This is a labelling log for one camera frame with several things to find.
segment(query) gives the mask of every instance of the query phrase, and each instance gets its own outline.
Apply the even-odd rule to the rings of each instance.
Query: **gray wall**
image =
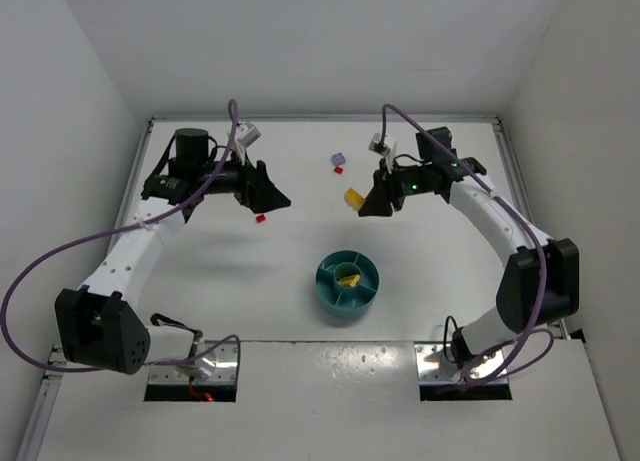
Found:
[[[507,118],[536,220],[581,250],[581,312],[624,459],[640,459],[640,0],[564,0]]]
[[[64,0],[0,0],[0,289],[45,250],[113,225],[141,132]],[[40,360],[53,302],[104,253],[96,243],[36,270],[10,309]],[[41,373],[0,341],[0,459],[13,459]]]
[[[136,114],[495,113],[558,0],[67,0]]]

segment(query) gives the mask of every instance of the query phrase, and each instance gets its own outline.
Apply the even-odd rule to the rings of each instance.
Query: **white table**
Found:
[[[263,138],[249,155],[267,163],[291,208],[257,224],[230,195],[211,196],[162,255],[140,301],[144,316],[158,311],[208,338],[233,332],[245,341],[237,402],[144,403],[145,373],[68,375],[37,459],[618,459],[577,341],[559,341],[514,377],[512,401],[420,402],[412,342],[439,339],[447,314],[465,323],[491,307],[497,257],[437,196],[408,198],[388,219],[359,219],[345,205],[347,188],[371,187],[379,158],[367,146],[378,121],[257,124]],[[482,162],[509,198],[518,182],[512,172],[507,181],[496,126],[425,126],[442,124],[459,154]],[[219,141],[228,129],[226,121],[156,121],[134,168],[134,197],[174,130],[187,126]],[[409,126],[391,123],[390,133],[398,153],[416,153]],[[347,158],[342,175],[330,162],[338,151]],[[370,257],[381,277],[372,308],[349,325],[323,314],[314,294],[318,263],[341,249]]]

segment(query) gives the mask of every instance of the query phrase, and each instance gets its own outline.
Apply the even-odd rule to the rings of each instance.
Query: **purple cube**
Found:
[[[340,166],[346,163],[347,160],[344,159],[344,156],[342,153],[336,153],[333,156],[331,156],[331,162],[333,163],[334,166]]]

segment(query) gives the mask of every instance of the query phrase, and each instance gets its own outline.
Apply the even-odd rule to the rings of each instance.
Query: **green round container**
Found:
[[[354,287],[339,281],[360,275]],[[378,292],[380,276],[375,265],[356,251],[338,251],[322,260],[316,271],[316,291],[322,307],[338,318],[355,319],[367,312]]]

